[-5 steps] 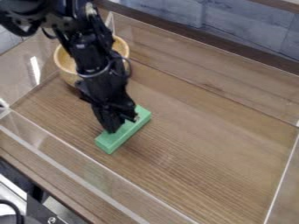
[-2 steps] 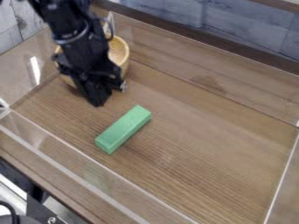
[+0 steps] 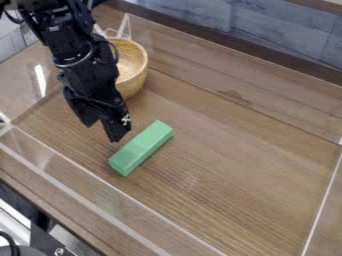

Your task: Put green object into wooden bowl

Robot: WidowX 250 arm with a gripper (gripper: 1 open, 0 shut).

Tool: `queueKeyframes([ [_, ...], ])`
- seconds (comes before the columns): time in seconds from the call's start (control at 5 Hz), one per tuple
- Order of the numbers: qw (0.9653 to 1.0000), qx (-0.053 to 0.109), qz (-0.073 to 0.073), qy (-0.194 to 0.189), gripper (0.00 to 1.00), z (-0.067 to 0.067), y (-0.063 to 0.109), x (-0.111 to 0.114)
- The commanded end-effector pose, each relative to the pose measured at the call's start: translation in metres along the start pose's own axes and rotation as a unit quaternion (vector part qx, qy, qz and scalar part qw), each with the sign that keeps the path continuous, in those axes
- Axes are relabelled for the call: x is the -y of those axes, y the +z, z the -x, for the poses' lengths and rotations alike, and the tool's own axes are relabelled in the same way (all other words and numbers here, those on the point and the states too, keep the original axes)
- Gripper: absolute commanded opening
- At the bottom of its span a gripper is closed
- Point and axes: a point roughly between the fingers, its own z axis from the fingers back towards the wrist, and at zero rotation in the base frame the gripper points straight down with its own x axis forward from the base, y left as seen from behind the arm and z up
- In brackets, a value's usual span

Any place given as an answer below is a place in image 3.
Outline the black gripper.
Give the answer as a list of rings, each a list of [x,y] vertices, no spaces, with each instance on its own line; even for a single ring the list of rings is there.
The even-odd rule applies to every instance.
[[[118,51],[109,41],[62,43],[56,47],[56,67],[66,103],[81,123],[98,120],[110,142],[130,131],[130,115],[116,89]]]

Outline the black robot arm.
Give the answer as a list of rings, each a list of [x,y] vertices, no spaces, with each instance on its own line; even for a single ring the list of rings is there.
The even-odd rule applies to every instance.
[[[85,126],[101,123],[108,140],[130,131],[130,116],[116,89],[116,45],[93,31],[89,0],[0,0],[0,17],[28,25],[49,49],[65,101]]]

